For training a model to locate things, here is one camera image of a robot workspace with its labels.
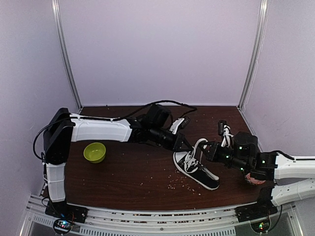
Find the black white canvas sneaker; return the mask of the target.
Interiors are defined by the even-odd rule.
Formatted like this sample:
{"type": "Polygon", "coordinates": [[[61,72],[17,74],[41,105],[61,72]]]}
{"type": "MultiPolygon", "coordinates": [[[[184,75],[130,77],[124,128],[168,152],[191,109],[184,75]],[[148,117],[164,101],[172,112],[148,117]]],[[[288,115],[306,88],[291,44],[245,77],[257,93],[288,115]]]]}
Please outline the black white canvas sneaker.
{"type": "MultiPolygon", "coordinates": [[[[208,141],[205,138],[199,139],[197,142],[202,140],[208,141]]],[[[185,176],[191,178],[204,188],[208,190],[216,190],[220,185],[220,178],[215,174],[211,173],[202,163],[200,159],[196,159],[198,146],[193,146],[193,151],[181,151],[173,153],[173,162],[179,172],[185,176]]]]}

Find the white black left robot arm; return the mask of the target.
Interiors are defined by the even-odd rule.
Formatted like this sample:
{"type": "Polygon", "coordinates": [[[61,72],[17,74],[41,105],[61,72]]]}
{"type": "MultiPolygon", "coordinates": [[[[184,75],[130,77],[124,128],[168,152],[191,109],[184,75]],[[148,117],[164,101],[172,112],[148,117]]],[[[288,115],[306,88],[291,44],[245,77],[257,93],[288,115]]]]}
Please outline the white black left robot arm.
{"type": "Polygon", "coordinates": [[[66,204],[64,169],[70,144],[78,141],[117,141],[122,143],[153,142],[173,152],[192,150],[192,145],[179,130],[185,127],[184,115],[164,128],[171,111],[164,101],[146,104],[129,115],[102,118],[70,113],[60,108],[38,135],[43,136],[44,152],[36,157],[44,165],[51,209],[59,218],[67,218],[71,208],[66,204]]]}

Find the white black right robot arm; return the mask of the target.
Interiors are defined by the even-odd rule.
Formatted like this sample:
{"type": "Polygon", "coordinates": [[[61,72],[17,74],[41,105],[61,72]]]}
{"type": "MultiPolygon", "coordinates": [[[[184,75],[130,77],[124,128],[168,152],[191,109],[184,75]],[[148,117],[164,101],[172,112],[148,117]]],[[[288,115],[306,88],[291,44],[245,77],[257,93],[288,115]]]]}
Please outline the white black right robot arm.
{"type": "Polygon", "coordinates": [[[258,138],[250,133],[238,132],[235,136],[224,135],[222,142],[199,141],[206,159],[238,169],[248,181],[273,181],[297,178],[298,182],[263,188],[258,202],[252,206],[257,217],[264,216],[271,204],[275,207],[315,196],[315,158],[290,156],[280,150],[260,152],[258,138]]]}

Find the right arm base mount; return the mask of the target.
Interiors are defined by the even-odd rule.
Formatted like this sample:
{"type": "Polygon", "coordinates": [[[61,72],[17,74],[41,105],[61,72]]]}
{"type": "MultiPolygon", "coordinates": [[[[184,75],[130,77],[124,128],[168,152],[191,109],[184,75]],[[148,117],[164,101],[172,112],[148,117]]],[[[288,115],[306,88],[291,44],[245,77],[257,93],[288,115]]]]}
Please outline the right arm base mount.
{"type": "Polygon", "coordinates": [[[273,186],[261,188],[256,203],[235,208],[238,222],[251,221],[267,217],[278,212],[278,208],[271,202],[273,186]]]}

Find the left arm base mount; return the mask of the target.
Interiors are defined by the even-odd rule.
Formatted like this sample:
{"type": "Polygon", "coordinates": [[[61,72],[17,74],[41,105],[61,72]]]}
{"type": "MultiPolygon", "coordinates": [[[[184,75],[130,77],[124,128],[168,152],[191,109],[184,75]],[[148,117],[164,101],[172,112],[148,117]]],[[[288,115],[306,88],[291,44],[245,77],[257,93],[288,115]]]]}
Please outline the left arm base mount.
{"type": "Polygon", "coordinates": [[[70,205],[66,201],[55,203],[49,200],[45,214],[71,222],[85,223],[88,209],[82,206],[70,205]]]}

